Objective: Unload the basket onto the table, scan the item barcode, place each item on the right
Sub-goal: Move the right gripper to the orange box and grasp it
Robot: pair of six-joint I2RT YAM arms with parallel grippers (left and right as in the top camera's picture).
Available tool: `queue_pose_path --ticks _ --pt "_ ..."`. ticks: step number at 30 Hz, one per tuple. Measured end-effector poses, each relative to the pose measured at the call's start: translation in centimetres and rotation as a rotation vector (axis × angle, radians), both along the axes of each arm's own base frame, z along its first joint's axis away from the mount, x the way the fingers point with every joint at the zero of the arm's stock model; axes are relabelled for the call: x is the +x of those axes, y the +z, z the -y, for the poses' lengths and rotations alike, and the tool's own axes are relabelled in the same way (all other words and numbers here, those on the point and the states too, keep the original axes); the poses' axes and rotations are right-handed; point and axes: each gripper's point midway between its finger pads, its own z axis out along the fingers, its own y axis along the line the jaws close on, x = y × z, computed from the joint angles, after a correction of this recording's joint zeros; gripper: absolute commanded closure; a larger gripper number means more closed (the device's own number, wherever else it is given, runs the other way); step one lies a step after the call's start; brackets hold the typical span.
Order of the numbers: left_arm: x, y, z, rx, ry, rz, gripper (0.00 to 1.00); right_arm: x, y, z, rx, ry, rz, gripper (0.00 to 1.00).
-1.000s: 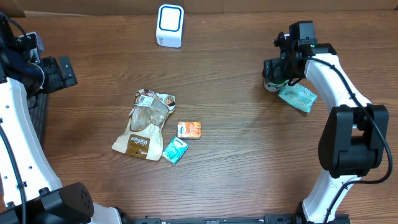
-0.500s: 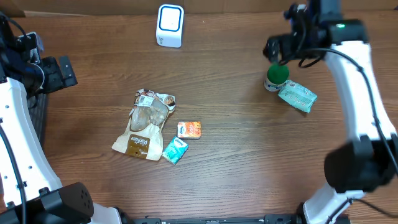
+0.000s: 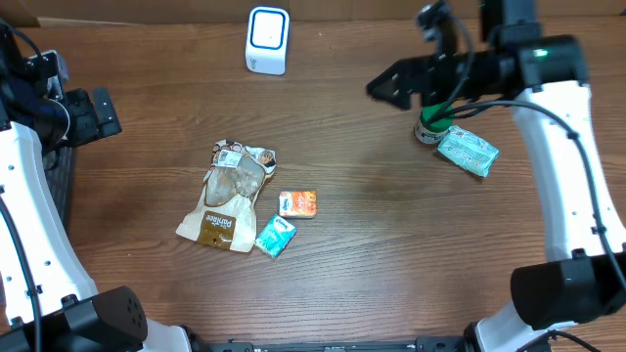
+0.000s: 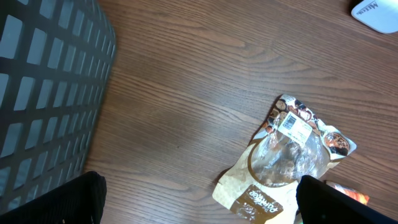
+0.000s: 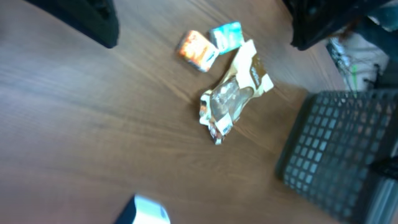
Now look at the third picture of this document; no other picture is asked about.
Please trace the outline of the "green lid jar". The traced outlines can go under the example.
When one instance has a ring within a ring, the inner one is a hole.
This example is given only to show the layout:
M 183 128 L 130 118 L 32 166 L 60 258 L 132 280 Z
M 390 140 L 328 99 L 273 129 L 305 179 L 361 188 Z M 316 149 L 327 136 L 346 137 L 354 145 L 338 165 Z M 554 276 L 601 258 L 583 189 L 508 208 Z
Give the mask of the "green lid jar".
M 416 138 L 428 145 L 439 143 L 448 133 L 454 123 L 454 117 L 446 117 L 436 122 L 432 122 L 436 113 L 443 107 L 443 104 L 425 106 L 420 117 L 414 126 Z

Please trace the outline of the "snack bag brown white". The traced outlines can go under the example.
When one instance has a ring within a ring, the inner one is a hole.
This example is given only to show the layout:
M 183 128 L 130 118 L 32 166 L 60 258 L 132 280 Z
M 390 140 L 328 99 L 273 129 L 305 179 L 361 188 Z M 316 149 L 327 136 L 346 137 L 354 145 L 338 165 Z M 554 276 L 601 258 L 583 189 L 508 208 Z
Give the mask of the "snack bag brown white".
M 212 247 L 251 251 L 257 236 L 254 205 L 276 165 L 273 150 L 231 140 L 216 142 L 198 204 L 176 234 Z

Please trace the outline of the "orange small box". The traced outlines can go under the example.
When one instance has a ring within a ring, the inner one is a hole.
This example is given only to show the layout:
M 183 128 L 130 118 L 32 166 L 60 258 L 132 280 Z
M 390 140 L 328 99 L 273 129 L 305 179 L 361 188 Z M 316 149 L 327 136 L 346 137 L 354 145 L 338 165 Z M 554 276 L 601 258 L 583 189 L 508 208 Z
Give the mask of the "orange small box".
M 280 192 L 279 215 L 295 219 L 314 218 L 317 215 L 317 193 L 315 191 Z

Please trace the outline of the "teal Kleenex tissue pack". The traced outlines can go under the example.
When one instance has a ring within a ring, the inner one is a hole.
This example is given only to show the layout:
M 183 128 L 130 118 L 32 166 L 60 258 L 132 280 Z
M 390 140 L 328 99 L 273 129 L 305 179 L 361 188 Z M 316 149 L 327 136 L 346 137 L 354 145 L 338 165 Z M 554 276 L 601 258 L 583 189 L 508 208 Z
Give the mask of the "teal Kleenex tissue pack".
M 279 215 L 274 215 L 255 239 L 255 246 L 276 259 L 288 246 L 297 228 Z

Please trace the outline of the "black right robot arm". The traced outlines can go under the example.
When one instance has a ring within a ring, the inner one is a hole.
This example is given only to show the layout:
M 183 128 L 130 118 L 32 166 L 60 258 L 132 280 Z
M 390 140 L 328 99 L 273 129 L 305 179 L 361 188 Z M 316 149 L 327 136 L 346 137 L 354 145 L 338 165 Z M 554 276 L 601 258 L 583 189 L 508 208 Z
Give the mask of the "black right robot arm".
M 546 262 L 520 267 L 511 300 L 455 337 L 420 337 L 419 351 L 547 351 L 569 329 L 625 303 L 625 228 L 605 182 L 591 118 L 583 50 L 547 36 L 531 1 L 483 1 L 486 49 L 460 53 L 470 33 L 438 1 L 417 17 L 432 55 L 396 62 L 367 93 L 402 110 L 421 98 L 416 138 L 466 171 L 485 176 L 497 150 L 459 121 L 493 107 L 511 111 L 533 166 L 545 225 Z

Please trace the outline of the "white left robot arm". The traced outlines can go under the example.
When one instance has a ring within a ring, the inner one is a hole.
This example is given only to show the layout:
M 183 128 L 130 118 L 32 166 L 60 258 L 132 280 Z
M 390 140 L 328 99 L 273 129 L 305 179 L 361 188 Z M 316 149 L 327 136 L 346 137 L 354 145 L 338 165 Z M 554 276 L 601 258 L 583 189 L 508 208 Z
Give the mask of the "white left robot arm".
M 4 351 L 201 351 L 182 326 L 145 315 L 127 286 L 99 292 L 78 260 L 46 178 L 45 156 L 120 133 L 107 89 L 67 91 L 56 51 L 22 55 L 1 24 L 1 275 Z

